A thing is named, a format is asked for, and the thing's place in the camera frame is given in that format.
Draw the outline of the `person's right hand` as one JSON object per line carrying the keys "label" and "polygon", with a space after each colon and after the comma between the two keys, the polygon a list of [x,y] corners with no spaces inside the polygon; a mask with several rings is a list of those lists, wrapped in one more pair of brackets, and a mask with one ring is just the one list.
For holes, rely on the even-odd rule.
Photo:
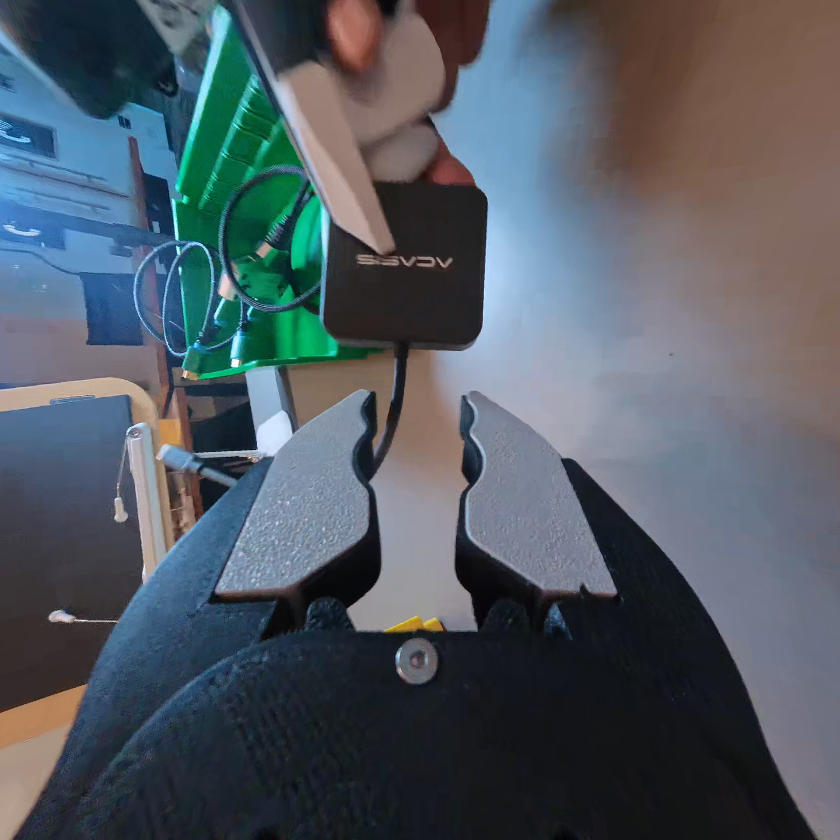
{"label": "person's right hand", "polygon": [[455,95],[459,72],[479,56],[489,1],[330,2],[326,28],[341,68],[349,120],[371,177],[473,186],[431,117]]}

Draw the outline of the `green plastic bin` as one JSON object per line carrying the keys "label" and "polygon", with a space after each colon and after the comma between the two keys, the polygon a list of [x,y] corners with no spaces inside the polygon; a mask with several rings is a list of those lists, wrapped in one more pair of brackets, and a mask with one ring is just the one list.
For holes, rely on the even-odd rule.
{"label": "green plastic bin", "polygon": [[[223,7],[212,19],[206,68],[185,142],[173,203],[175,234],[200,242],[179,267],[185,369],[208,381],[261,366],[364,360],[376,350],[339,343],[320,321],[320,296],[274,313],[240,309],[238,300],[211,295],[204,249],[217,256],[226,205],[248,179],[274,165],[300,166],[280,115],[252,71],[234,23]],[[316,288],[322,277],[324,217],[308,188],[292,215],[301,180],[279,175],[252,187],[227,229],[227,250],[238,282],[252,298],[286,306]]]}

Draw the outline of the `black silver adapter hub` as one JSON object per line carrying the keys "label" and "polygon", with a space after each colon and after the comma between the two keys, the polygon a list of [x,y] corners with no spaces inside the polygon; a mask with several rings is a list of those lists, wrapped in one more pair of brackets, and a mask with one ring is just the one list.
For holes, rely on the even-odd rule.
{"label": "black silver adapter hub", "polygon": [[484,321],[486,195],[474,185],[374,182],[395,249],[329,224],[320,316],[342,344],[465,350]]}

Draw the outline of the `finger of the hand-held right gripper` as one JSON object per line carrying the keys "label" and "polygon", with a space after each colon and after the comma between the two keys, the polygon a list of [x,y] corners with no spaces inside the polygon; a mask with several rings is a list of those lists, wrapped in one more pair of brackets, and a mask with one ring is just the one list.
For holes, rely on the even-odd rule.
{"label": "finger of the hand-held right gripper", "polygon": [[330,67],[330,2],[233,1],[229,13],[334,223],[380,255],[395,248]]}

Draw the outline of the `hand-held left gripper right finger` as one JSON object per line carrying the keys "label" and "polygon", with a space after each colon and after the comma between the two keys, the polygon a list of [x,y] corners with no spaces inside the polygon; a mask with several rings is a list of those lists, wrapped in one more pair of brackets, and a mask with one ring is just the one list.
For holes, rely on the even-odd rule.
{"label": "hand-held left gripper right finger", "polygon": [[461,398],[455,572],[477,602],[618,595],[563,458],[478,391]]}

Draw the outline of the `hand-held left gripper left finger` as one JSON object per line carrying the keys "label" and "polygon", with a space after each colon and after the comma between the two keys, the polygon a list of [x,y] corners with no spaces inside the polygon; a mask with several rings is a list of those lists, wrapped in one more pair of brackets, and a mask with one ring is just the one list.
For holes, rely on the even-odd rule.
{"label": "hand-held left gripper left finger", "polygon": [[217,581],[220,601],[355,603],[373,588],[382,569],[375,430],[375,394],[358,390],[278,450]]}

